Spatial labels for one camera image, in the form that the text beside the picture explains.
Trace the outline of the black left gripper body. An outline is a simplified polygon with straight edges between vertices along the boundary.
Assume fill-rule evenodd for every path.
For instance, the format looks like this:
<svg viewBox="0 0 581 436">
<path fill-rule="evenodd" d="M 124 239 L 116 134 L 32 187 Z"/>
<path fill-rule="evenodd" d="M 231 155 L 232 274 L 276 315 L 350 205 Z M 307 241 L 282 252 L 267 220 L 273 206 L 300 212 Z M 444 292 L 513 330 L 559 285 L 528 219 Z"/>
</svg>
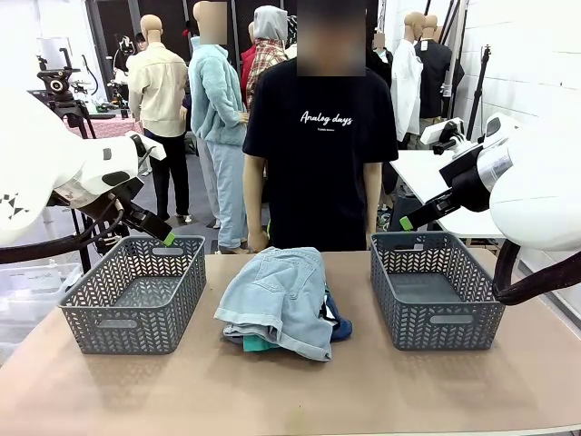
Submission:
<svg viewBox="0 0 581 436">
<path fill-rule="evenodd" d="M 147 211 L 133 200 L 142 190 L 144 183 L 141 179 L 131 179 L 104 193 L 99 201 L 103 209 L 99 212 L 99 219 L 111 223 L 117 216 L 118 210 L 115 202 L 118 201 L 123 208 L 122 222 L 130 227 L 138 227 L 146 218 Z"/>
</svg>

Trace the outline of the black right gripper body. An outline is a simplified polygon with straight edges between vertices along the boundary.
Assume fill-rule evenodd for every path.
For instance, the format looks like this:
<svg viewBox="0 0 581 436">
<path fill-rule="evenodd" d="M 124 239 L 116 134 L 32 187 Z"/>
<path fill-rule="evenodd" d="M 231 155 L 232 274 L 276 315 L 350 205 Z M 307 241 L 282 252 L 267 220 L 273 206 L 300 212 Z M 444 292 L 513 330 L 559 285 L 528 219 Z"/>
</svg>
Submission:
<svg viewBox="0 0 581 436">
<path fill-rule="evenodd" d="M 457 208 L 484 212 L 489 208 L 490 191 L 478 173 L 478 156 L 483 150 L 477 145 L 439 170 L 448 186 L 449 201 Z"/>
</svg>

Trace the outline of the person's right hand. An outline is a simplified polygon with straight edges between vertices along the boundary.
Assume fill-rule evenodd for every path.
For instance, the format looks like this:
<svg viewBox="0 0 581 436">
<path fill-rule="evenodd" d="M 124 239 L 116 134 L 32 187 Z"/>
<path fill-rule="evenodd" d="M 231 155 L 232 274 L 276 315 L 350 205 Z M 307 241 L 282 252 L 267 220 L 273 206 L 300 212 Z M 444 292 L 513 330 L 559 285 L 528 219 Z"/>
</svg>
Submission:
<svg viewBox="0 0 581 436">
<path fill-rule="evenodd" d="M 259 253 L 269 246 L 269 235 L 262 229 L 249 231 L 248 247 L 253 253 Z"/>
</svg>

